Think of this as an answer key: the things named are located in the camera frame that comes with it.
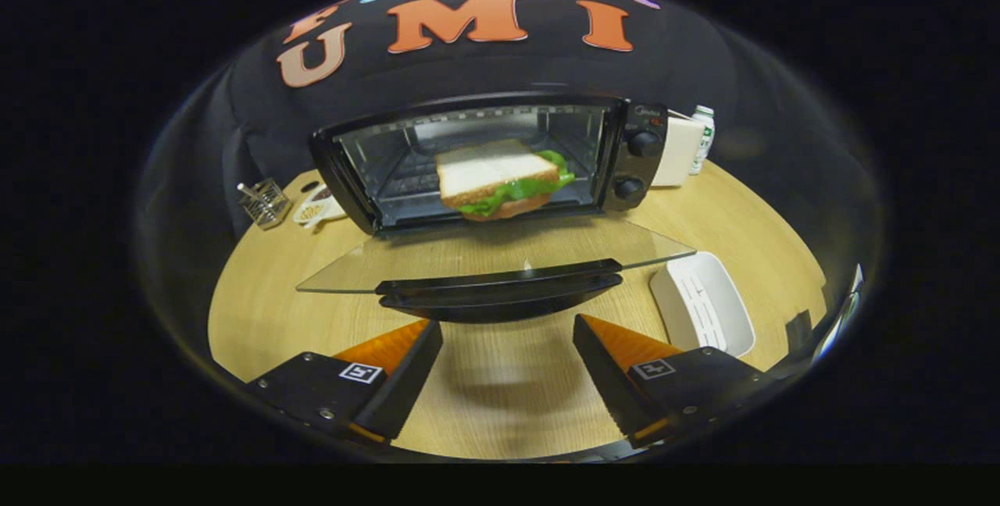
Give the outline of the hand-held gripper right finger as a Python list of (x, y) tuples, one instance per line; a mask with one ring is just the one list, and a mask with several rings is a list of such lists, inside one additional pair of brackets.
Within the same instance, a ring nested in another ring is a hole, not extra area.
[(573, 344), (633, 448), (686, 444), (770, 398), (770, 375), (712, 347), (683, 351), (578, 314)]

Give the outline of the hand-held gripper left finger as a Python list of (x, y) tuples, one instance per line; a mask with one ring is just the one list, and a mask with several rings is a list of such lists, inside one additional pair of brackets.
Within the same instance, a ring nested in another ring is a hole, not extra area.
[(335, 355), (302, 352), (247, 388), (326, 436), (389, 444), (399, 437), (442, 345), (440, 323), (421, 319)]

